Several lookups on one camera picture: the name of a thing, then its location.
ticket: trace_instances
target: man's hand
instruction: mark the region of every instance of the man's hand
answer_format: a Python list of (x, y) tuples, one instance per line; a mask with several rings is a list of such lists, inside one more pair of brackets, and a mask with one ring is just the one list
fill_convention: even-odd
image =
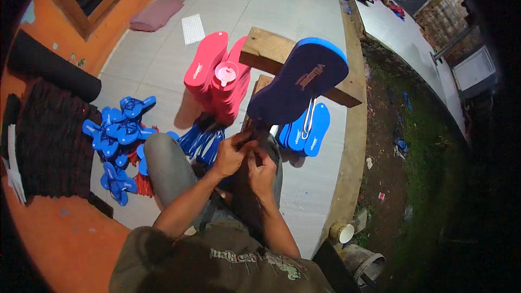
[(219, 150), (217, 151), (217, 157), (212, 171), (217, 172), (223, 178), (234, 174), (239, 169), (239, 166), (241, 166), (244, 157), (258, 146), (258, 141), (251, 140), (237, 150), (237, 146), (247, 140), (250, 134), (251, 133), (238, 133), (223, 140), (219, 144)]
[(256, 148), (255, 153), (260, 157), (261, 165), (257, 166), (255, 154), (250, 152), (247, 156), (248, 178), (257, 198), (264, 200), (273, 196), (272, 186), (277, 166), (262, 148)]

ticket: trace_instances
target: pink cloth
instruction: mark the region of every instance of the pink cloth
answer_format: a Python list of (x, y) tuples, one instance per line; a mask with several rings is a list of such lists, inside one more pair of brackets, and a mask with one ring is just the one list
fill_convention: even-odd
[(185, 0), (155, 0), (130, 19), (130, 29), (153, 32), (185, 6)]

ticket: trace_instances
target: bucket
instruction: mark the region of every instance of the bucket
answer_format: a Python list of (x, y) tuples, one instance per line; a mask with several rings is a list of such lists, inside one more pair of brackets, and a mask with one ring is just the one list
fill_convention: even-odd
[(335, 242), (348, 243), (355, 234), (355, 227), (351, 224), (335, 223), (329, 228), (329, 235)]
[(344, 263), (360, 287), (365, 286), (365, 282), (361, 278), (362, 273), (365, 273), (372, 281), (382, 273), (386, 258), (381, 253), (374, 253), (356, 244), (349, 244), (343, 250), (345, 252)]

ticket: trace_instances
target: printed shirt graphic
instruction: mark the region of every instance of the printed shirt graphic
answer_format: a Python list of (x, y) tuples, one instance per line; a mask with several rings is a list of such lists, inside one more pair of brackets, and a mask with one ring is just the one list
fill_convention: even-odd
[(272, 253), (232, 227), (212, 227), (175, 243), (151, 227), (136, 228), (121, 249), (109, 289), (333, 292), (312, 261)]

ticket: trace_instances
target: man's arm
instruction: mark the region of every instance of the man's arm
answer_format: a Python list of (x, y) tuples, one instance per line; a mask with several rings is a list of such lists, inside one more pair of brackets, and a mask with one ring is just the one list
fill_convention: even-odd
[(262, 165), (257, 166), (253, 153), (248, 154), (247, 160), (252, 191), (263, 207), (264, 240), (272, 252), (292, 259), (300, 258), (300, 251), (277, 208), (271, 188), (277, 166), (264, 150), (258, 148), (256, 153), (262, 160)]
[(246, 140), (249, 136), (249, 133), (238, 133), (223, 140), (219, 144), (214, 166), (193, 187), (175, 198), (161, 211), (153, 228), (163, 231), (171, 238), (177, 238), (183, 234), (199, 215), (219, 182), (235, 173), (246, 154), (252, 148), (257, 147), (258, 142), (252, 140), (240, 150), (236, 150), (237, 144)]

